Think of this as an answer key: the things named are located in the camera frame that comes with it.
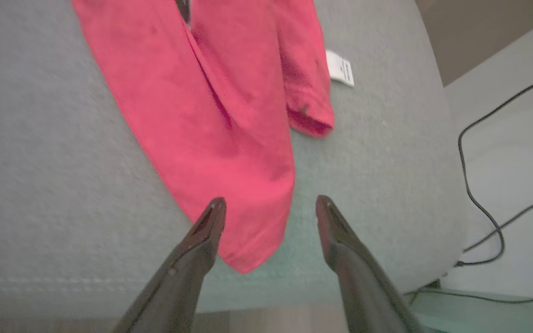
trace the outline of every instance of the gray cushion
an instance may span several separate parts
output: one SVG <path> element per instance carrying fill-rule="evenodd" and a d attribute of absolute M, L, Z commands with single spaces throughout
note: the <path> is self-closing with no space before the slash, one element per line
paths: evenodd
<path fill-rule="evenodd" d="M 199 310 L 339 300 L 317 194 L 332 197 L 401 291 L 448 270 L 464 192 L 440 76 L 412 0 L 317 0 L 336 128 L 292 131 L 285 241 L 240 275 L 220 260 Z M 0 0 L 0 316 L 119 316 L 190 228 L 116 107 L 68 0 Z"/>

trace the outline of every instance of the pink cloth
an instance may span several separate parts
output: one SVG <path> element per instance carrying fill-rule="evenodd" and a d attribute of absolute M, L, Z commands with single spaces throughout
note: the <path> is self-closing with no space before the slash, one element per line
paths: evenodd
<path fill-rule="evenodd" d="M 73 0 L 118 107 L 195 221 L 228 203 L 219 253 L 239 272 L 281 244 L 295 169 L 289 126 L 334 126 L 312 0 Z"/>

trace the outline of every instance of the gray fabric surface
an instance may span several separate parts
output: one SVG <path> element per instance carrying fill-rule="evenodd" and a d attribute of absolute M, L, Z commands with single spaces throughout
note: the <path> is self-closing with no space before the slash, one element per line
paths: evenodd
<path fill-rule="evenodd" d="M 292 132 L 297 183 L 285 241 L 245 276 L 220 260 L 199 310 L 334 299 L 314 205 L 332 197 L 401 291 L 459 257 L 464 192 L 451 120 L 412 0 L 316 1 L 336 128 Z M 68 0 L 0 0 L 0 316 L 118 316 L 190 221 L 106 88 Z"/>

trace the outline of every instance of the pink fabric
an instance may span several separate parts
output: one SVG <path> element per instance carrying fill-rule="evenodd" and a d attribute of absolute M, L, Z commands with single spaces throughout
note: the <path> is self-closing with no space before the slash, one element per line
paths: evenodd
<path fill-rule="evenodd" d="M 295 170 L 289 126 L 334 126 L 312 0 L 73 0 L 135 137 L 186 215 L 228 203 L 219 253 L 239 272 L 279 247 Z"/>

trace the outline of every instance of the white tag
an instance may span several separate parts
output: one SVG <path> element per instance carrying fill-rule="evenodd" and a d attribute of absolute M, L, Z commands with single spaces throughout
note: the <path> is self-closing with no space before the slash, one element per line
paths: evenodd
<path fill-rule="evenodd" d="M 328 63 L 328 73 L 330 73 L 332 80 L 340 81 L 348 86 L 355 86 L 351 63 L 347 59 L 343 59 L 343 57 L 333 51 L 326 50 L 326 62 Z"/>

